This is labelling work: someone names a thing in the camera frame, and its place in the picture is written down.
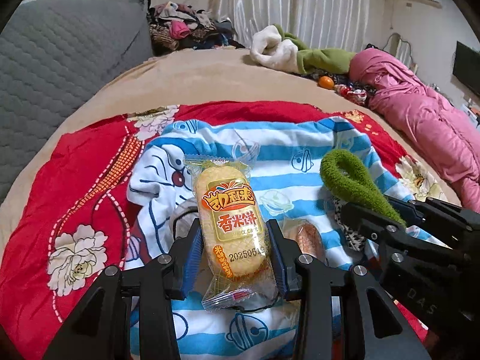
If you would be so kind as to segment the yellow rice cracker packet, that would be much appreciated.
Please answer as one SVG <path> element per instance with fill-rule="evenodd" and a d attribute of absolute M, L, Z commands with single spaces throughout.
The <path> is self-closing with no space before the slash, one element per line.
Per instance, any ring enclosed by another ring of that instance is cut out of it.
<path fill-rule="evenodd" d="M 250 184 L 250 167 L 238 160 L 188 156 L 203 250 L 212 279 L 202 305 L 209 311 L 260 311 L 278 290 L 270 261 L 270 239 Z"/>

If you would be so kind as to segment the green fuzzy scrunchie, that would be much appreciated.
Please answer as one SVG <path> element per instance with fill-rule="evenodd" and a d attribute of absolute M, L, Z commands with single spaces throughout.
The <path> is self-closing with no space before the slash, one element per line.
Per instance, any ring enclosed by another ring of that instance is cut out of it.
<path fill-rule="evenodd" d="M 406 225 L 374 184 L 367 167 L 350 151 L 334 149 L 328 152 L 320 163 L 320 177 L 335 197 Z"/>

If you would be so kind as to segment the brown rice cracker packet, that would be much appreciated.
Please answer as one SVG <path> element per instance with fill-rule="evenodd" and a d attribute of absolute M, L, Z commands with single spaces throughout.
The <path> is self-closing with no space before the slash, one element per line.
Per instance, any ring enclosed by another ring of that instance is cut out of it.
<path fill-rule="evenodd" d="M 317 227 L 306 219 L 288 219 L 281 221 L 281 231 L 285 238 L 297 243 L 303 254 L 327 263 L 326 250 Z"/>

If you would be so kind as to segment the leopard print scrunchie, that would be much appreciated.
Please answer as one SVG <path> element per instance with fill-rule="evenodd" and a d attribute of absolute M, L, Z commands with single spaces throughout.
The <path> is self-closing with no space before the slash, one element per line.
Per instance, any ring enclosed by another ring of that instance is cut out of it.
<path fill-rule="evenodd" d="M 360 235 L 357 230 L 347 226 L 341 219 L 342 208 L 346 203 L 338 197 L 333 197 L 332 201 L 334 203 L 334 221 L 342 231 L 347 246 L 356 252 L 364 252 L 366 238 Z"/>

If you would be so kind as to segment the pink quilted duvet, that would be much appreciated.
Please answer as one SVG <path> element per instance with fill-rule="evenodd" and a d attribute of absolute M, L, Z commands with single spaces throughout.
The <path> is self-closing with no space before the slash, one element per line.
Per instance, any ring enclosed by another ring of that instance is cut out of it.
<path fill-rule="evenodd" d="M 368 108 L 412 143 L 459 197 L 462 206 L 479 211 L 479 132 L 456 109 L 403 63 L 369 48 L 356 54 L 349 77 L 372 86 Z"/>

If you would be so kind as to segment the red floral blanket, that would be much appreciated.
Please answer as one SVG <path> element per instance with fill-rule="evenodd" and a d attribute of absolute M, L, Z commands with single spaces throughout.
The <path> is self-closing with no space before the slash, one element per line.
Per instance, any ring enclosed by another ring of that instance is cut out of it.
<path fill-rule="evenodd" d="M 111 264 L 130 269 L 128 247 L 140 233 L 140 208 L 127 198 L 128 182 L 147 144 L 166 127 L 191 119 L 217 126 L 300 124 L 334 116 L 373 138 L 388 171 L 401 161 L 404 179 L 418 189 L 404 148 L 358 111 L 326 114 L 293 102 L 210 102 L 120 115 L 63 135 L 33 181 L 1 261 L 1 326 L 19 353 L 40 359 L 101 270 Z"/>

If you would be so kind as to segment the blue striped cartoon tray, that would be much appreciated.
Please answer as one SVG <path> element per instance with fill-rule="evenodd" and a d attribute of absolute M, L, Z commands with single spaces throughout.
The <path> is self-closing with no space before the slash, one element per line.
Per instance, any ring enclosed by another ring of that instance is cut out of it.
<path fill-rule="evenodd" d="M 402 162 L 386 169 L 374 139 L 346 119 L 334 116 L 300 124 L 247 122 L 212 126 L 191 119 L 176 121 L 147 144 L 128 182 L 127 198 L 139 206 L 139 234 L 128 247 L 126 266 L 168 252 L 176 208 L 194 195 L 188 155 L 239 161 L 250 166 L 250 186 L 264 219 L 304 219 L 316 227 L 330 266 L 348 269 L 359 258 L 334 220 L 334 203 L 320 178 L 320 162 L 330 150 L 357 155 L 381 192 L 402 200 L 426 198 L 404 179 Z M 206 311 L 199 292 L 172 305 L 177 343 L 183 359 L 271 359 L 288 357 L 299 309 L 295 303 L 268 301 L 257 310 Z"/>

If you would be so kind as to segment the small red patterned item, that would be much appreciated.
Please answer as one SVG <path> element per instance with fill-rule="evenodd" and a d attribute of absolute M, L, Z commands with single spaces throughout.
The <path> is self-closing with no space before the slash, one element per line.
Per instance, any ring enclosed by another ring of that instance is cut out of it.
<path fill-rule="evenodd" d="M 352 88 L 347 85 L 339 84 L 334 86 L 334 91 L 339 96 L 346 98 L 346 100 L 363 107 L 368 100 L 368 92 L 363 88 Z"/>

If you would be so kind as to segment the oval mirror on dresser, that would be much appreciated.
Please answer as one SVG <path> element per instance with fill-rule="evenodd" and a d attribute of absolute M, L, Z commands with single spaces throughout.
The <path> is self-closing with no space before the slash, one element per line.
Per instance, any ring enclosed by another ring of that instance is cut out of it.
<path fill-rule="evenodd" d="M 392 33 L 388 37 L 382 50 L 397 58 L 397 60 L 407 66 L 413 73 L 417 72 L 418 65 L 413 59 L 412 45 L 398 33 Z"/>

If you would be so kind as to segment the orange fruit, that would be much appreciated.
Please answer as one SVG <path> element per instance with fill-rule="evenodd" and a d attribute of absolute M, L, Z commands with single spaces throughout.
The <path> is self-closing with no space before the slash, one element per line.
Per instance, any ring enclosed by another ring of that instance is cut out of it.
<path fill-rule="evenodd" d="M 318 86 L 320 88 L 324 88 L 324 89 L 328 89 L 328 90 L 332 90 L 335 88 L 335 82 L 334 80 L 329 77 L 329 76 L 321 76 L 319 79 L 318 79 L 318 82 L 317 82 Z"/>

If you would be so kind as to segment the beige bed sheet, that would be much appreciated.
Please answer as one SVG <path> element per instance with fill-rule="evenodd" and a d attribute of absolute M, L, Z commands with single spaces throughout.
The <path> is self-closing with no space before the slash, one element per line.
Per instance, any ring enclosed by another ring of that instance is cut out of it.
<path fill-rule="evenodd" d="M 317 86 L 308 79 L 255 65 L 246 49 L 182 50 L 150 58 L 115 78 L 70 115 L 17 176 L 1 204 L 1 243 L 7 244 L 20 221 L 32 182 L 59 139 L 102 119 L 167 105 L 214 101 L 287 101 L 311 104 L 323 112 L 358 110 L 374 119 L 427 170 L 431 165 L 411 141 L 381 116 Z"/>

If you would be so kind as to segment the green white plush garment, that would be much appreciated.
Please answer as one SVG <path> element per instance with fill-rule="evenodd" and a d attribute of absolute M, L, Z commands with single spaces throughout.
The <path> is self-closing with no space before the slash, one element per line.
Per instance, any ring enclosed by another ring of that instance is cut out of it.
<path fill-rule="evenodd" d="M 256 63 L 280 72 L 308 75 L 316 70 L 346 74 L 355 52 L 345 49 L 311 49 L 278 24 L 256 33 L 250 46 L 250 57 Z"/>

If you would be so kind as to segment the grey quilted headboard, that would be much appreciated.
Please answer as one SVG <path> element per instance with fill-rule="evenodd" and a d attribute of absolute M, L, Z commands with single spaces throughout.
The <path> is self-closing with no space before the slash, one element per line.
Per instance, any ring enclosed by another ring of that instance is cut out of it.
<path fill-rule="evenodd" d="M 1 31 L 1 196 L 64 120 L 152 57 L 148 0 L 34 0 Z"/>

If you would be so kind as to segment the pile of clothes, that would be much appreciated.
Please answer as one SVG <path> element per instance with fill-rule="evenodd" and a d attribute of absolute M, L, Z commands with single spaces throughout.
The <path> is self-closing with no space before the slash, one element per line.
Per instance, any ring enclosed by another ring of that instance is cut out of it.
<path fill-rule="evenodd" d="M 205 10 L 191 5 L 165 2 L 153 6 L 151 0 L 145 2 L 154 56 L 184 49 L 245 48 L 235 39 L 236 31 L 228 19 L 211 19 Z"/>

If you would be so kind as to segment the black wall television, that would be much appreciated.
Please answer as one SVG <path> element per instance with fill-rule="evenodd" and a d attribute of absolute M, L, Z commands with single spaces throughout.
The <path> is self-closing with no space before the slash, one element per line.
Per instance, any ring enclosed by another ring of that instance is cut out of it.
<path fill-rule="evenodd" d="M 480 95 L 480 54 L 457 42 L 452 74 L 477 97 Z"/>

